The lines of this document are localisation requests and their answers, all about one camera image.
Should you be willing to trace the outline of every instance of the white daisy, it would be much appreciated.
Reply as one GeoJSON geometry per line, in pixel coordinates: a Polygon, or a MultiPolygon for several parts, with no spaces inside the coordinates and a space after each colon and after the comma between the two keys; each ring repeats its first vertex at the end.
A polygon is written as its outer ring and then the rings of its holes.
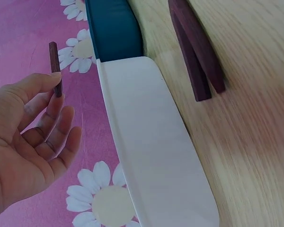
{"type": "Polygon", "coordinates": [[[85,4],[82,0],[60,0],[62,6],[67,6],[63,13],[67,15],[67,19],[76,18],[79,20],[87,20],[85,4]]]}
{"type": "Polygon", "coordinates": [[[67,210],[80,212],[73,220],[75,227],[141,227],[132,220],[135,210],[120,164],[115,168],[112,182],[108,165],[97,162],[94,170],[78,173],[81,185],[68,187],[67,210]]]}
{"type": "Polygon", "coordinates": [[[71,64],[70,72],[86,73],[92,62],[96,63],[89,30],[80,30],[77,38],[68,39],[66,45],[58,51],[61,70],[71,64]]]}

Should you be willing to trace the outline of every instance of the teal cushion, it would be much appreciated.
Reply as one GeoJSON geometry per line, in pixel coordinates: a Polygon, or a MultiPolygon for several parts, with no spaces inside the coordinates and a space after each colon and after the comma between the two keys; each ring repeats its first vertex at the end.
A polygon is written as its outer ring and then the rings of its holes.
{"type": "Polygon", "coordinates": [[[85,4],[97,59],[143,56],[140,27],[127,0],[85,0],[85,4]]]}

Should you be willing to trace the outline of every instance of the daisy center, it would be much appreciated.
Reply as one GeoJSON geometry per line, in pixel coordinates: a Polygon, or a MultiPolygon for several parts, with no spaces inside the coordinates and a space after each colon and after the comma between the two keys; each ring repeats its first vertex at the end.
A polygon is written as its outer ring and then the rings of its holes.
{"type": "Polygon", "coordinates": [[[76,0],[76,6],[80,11],[85,11],[85,5],[82,0],[76,0]]]}
{"type": "Polygon", "coordinates": [[[79,41],[72,50],[72,55],[75,58],[90,58],[93,56],[93,46],[91,38],[88,37],[82,41],[79,41]]]}
{"type": "Polygon", "coordinates": [[[110,227],[124,226],[135,215],[128,190],[117,185],[102,188],[94,196],[92,211],[102,225],[110,227]]]}

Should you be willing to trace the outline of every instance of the white plastic strip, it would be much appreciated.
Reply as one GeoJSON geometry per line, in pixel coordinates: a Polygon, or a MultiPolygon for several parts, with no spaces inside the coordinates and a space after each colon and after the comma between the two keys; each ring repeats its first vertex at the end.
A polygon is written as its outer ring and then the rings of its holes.
{"type": "Polygon", "coordinates": [[[142,227],[218,227],[215,200],[155,62],[101,63],[100,83],[120,163],[142,227]]]}

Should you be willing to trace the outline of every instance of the table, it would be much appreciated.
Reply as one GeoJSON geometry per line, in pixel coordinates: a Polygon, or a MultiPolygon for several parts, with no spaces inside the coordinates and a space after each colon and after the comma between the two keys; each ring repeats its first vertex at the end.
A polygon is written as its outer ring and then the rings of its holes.
{"type": "Polygon", "coordinates": [[[196,102],[167,0],[129,0],[217,202],[221,227],[284,227],[284,0],[190,0],[227,91],[196,102]]]}

